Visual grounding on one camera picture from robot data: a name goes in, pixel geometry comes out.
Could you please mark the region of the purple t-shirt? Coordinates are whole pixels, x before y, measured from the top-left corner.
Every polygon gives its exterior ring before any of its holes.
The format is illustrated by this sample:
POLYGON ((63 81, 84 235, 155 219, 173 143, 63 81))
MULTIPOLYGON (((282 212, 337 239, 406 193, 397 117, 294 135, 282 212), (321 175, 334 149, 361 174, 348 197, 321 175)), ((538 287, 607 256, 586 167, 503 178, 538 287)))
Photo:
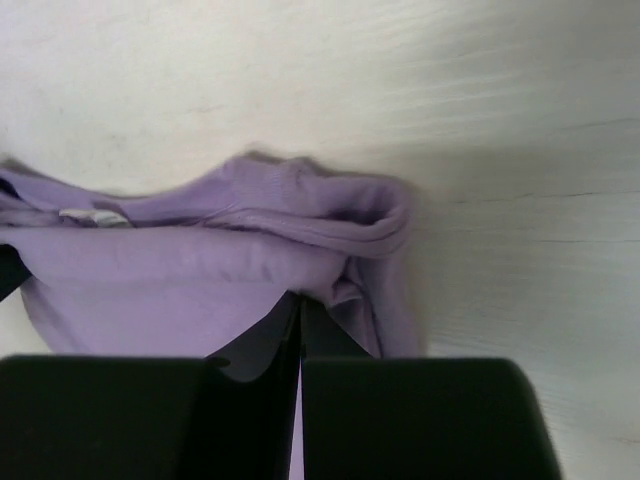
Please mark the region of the purple t-shirt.
POLYGON ((397 180, 261 154, 138 198, 1 171, 1 244, 29 271, 27 314, 58 354, 204 357, 290 292, 368 353, 413 356, 410 222, 397 180))

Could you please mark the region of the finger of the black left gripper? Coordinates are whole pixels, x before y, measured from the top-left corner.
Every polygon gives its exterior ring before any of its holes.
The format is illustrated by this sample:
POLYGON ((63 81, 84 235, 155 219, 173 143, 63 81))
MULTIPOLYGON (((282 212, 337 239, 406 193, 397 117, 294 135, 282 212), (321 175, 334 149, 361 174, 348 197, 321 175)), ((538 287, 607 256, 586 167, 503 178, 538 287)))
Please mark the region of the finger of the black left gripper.
POLYGON ((0 301, 6 299, 32 277, 19 252, 9 245, 0 247, 0 301))

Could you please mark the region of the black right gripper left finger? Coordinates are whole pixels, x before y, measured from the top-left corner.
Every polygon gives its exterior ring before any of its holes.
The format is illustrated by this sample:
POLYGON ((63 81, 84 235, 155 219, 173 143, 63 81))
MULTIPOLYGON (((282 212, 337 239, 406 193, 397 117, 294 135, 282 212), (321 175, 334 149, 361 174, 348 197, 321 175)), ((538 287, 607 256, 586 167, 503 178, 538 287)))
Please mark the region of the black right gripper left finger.
POLYGON ((284 295, 203 359, 4 359, 2 477, 286 478, 299 307, 296 295, 284 295))

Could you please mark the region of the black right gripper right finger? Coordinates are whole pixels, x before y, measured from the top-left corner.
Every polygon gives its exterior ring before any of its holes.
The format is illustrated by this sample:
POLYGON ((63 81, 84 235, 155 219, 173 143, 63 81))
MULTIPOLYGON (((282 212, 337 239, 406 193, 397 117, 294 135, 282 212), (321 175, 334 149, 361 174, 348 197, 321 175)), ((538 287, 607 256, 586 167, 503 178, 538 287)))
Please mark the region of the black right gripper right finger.
POLYGON ((500 358, 378 359, 319 303, 302 333, 308 479, 558 479, 531 382, 500 358))

